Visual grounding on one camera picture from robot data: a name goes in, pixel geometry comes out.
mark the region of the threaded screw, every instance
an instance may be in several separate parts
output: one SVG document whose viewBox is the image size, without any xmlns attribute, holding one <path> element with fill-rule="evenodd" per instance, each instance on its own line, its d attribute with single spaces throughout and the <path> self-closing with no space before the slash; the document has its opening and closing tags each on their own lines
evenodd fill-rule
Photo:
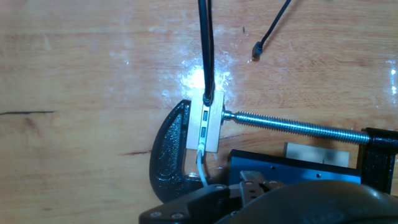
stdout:
<svg viewBox="0 0 398 224">
<path fill-rule="evenodd" d="M 302 134 L 305 136 L 331 139 L 354 144 L 367 144 L 370 141 L 369 134 L 364 131 L 334 128 L 241 111 L 235 114 L 230 111 L 223 111 L 223 119 L 232 119 L 238 124 L 245 124 L 258 128 L 273 129 L 276 131 L 285 131 L 288 133 Z"/>
</svg>

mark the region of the black cable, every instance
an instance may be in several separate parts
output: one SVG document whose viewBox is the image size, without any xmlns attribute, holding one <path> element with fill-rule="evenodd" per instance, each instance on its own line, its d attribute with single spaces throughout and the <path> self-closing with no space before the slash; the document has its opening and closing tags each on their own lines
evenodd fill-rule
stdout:
<svg viewBox="0 0 398 224">
<path fill-rule="evenodd" d="M 203 55 L 203 72 L 205 74 L 205 93 L 203 103 L 210 106 L 213 102 L 214 84 L 214 40 L 213 22 L 211 20 L 211 0 L 198 0 L 201 50 Z"/>
<path fill-rule="evenodd" d="M 260 54 L 262 54 L 262 48 L 264 47 L 264 44 L 266 43 L 266 40 L 268 39 L 268 37 L 270 36 L 272 31 L 274 30 L 276 24 L 278 23 L 279 19 L 282 17 L 283 13 L 285 12 L 287 6 L 289 6 L 290 2 L 291 2 L 291 0 L 286 0 L 285 4 L 282 6 L 282 9 L 280 9 L 278 15 L 276 16 L 276 18 L 272 22 L 272 24 L 271 24 L 270 28 L 268 29 L 267 33 L 262 38 L 261 42 L 257 42 L 255 44 L 255 46 L 253 47 L 253 50 L 252 50 L 253 59 L 259 59 Z"/>
</svg>

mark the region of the black plastic part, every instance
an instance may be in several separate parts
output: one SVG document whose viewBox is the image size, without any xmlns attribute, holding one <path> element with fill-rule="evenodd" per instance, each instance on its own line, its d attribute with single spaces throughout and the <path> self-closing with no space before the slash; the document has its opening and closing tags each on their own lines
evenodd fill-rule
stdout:
<svg viewBox="0 0 398 224">
<path fill-rule="evenodd" d="M 156 196 L 169 202 L 203 187 L 198 178 L 183 174 L 191 101 L 182 100 L 167 116 L 150 155 L 149 178 Z"/>
<path fill-rule="evenodd" d="M 397 221 L 398 200 L 391 195 L 351 182 L 317 180 L 271 190 L 218 224 L 392 224 Z"/>
<path fill-rule="evenodd" d="M 398 133 L 376 128 L 366 128 L 369 144 L 359 147 L 357 169 L 362 170 L 361 182 L 381 192 L 390 194 L 394 164 L 398 152 Z"/>
<path fill-rule="evenodd" d="M 214 223 L 237 206 L 229 198 L 228 186 L 209 185 L 142 213 L 139 223 Z"/>
<path fill-rule="evenodd" d="M 261 42 L 257 42 L 251 51 L 251 57 L 253 58 L 253 60 L 259 60 L 261 54 L 262 54 L 262 45 Z"/>
<path fill-rule="evenodd" d="M 377 149 L 378 151 L 389 152 L 391 154 L 398 153 L 397 131 L 389 131 L 377 128 L 365 128 L 363 131 L 366 131 L 371 138 L 368 147 Z"/>
</svg>

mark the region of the wood grain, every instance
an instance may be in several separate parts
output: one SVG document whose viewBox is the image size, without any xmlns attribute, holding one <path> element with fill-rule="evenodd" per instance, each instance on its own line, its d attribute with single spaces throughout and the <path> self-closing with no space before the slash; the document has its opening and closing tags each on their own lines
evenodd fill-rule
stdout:
<svg viewBox="0 0 398 224">
<path fill-rule="evenodd" d="M 213 1 L 216 84 L 226 108 L 349 129 L 398 129 L 398 2 L 293 0 L 258 62 L 253 45 L 283 1 Z M 203 86 L 196 1 L 0 1 L 0 222 L 136 223 L 160 204 L 149 156 L 169 111 Z M 231 149 L 285 142 L 357 147 L 227 122 Z M 185 172 L 196 173 L 187 152 Z M 398 194 L 395 169 L 392 193 Z"/>
</svg>

